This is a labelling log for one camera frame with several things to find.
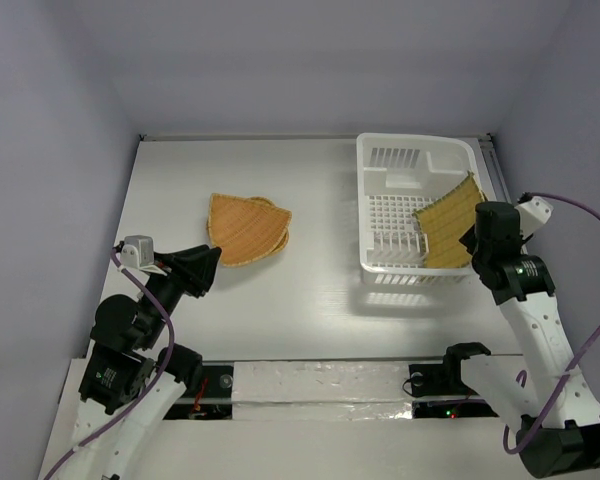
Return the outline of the square green-edged bamboo mat plate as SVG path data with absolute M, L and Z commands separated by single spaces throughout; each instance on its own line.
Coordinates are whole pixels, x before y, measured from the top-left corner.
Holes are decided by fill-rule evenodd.
M 460 239 L 473 227 L 475 207 L 484 200 L 474 175 L 468 173 L 443 197 L 414 212 L 420 231 L 426 236 L 425 268 L 456 269 L 470 263 L 471 256 Z

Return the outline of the small round bamboo plate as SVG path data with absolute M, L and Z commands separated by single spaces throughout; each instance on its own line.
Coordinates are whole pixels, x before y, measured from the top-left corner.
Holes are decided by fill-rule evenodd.
M 275 248 L 275 249 L 272 251 L 272 253 L 273 253 L 273 254 L 277 254 L 277 253 L 279 253 L 280 251 L 282 251 L 282 250 L 283 250 L 283 249 L 286 247 L 286 245 L 287 245 L 288 241 L 289 241 L 289 230 L 288 230 L 288 229 L 286 229 L 286 230 L 285 230 L 285 232 L 284 232 L 284 235 L 283 235 L 283 237 L 282 237 L 282 239 L 281 239 L 281 241 L 278 243 L 278 245 L 277 245 L 277 246 L 276 246 L 276 248 Z

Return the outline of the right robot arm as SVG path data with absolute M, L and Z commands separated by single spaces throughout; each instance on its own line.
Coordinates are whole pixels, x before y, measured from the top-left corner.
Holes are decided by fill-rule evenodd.
M 523 251 L 550 218 L 540 197 L 512 205 L 482 202 L 460 242 L 510 325 L 526 363 L 508 380 L 482 344 L 449 347 L 440 368 L 450 391 L 476 392 L 505 424 L 503 448 L 536 479 L 600 468 L 600 403 L 589 389 L 558 310 L 546 264 Z

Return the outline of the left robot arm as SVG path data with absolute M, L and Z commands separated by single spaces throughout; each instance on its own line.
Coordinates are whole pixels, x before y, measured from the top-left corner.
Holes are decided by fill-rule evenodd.
M 139 289 L 99 304 L 80 386 L 74 446 L 61 479 L 129 479 L 176 400 L 198 391 L 202 357 L 175 341 L 171 315 L 210 290 L 221 256 L 200 245 L 157 253 L 148 236 L 127 236 L 111 260 Z

